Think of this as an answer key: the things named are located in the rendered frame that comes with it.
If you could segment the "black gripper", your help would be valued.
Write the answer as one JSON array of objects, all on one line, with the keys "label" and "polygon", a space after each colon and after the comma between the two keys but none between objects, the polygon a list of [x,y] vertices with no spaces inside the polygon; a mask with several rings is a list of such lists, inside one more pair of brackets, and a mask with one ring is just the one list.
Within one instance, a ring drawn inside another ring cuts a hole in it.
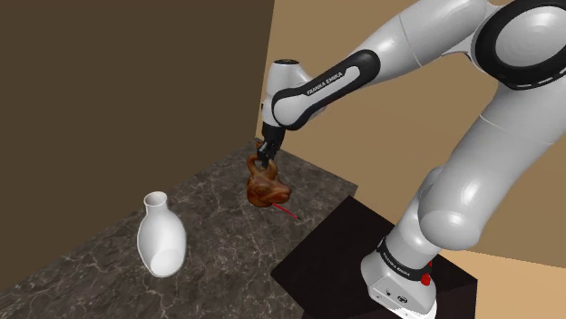
[{"label": "black gripper", "polygon": [[266,169],[269,162],[275,158],[280,149],[285,137],[285,129],[263,122],[261,134],[264,140],[257,142],[257,156],[261,161],[262,167]]}]

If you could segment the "red pen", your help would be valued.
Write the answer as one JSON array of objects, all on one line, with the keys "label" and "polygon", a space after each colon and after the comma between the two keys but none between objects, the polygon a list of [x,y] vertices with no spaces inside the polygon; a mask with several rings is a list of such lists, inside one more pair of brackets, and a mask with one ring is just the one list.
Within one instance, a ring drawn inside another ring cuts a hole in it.
[{"label": "red pen", "polygon": [[274,206],[275,208],[280,209],[281,211],[285,212],[286,214],[292,216],[292,217],[295,218],[295,219],[299,219],[299,220],[301,219],[298,215],[292,213],[291,211],[289,211],[289,210],[286,209],[286,208],[281,207],[281,206],[280,206],[279,204],[277,204],[277,203],[273,203],[272,206]]}]

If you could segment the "dark robot stand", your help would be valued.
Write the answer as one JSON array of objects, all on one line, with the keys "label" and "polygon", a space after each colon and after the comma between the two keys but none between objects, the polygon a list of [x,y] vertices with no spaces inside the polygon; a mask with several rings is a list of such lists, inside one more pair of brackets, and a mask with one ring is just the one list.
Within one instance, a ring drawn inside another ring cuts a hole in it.
[{"label": "dark robot stand", "polygon": [[[301,319],[402,319],[373,301],[360,263],[394,225],[346,197],[271,272]],[[475,319],[477,279],[443,256],[432,261],[435,319]]]}]

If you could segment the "white vase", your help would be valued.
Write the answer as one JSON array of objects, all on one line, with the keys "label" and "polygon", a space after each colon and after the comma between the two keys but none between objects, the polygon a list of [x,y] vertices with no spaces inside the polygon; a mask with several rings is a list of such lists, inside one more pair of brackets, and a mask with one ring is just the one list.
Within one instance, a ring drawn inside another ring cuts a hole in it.
[{"label": "white vase", "polygon": [[141,261],[156,277],[177,273],[185,260],[187,235],[180,218],[169,209],[168,196],[153,191],[143,199],[146,215],[137,234]]}]

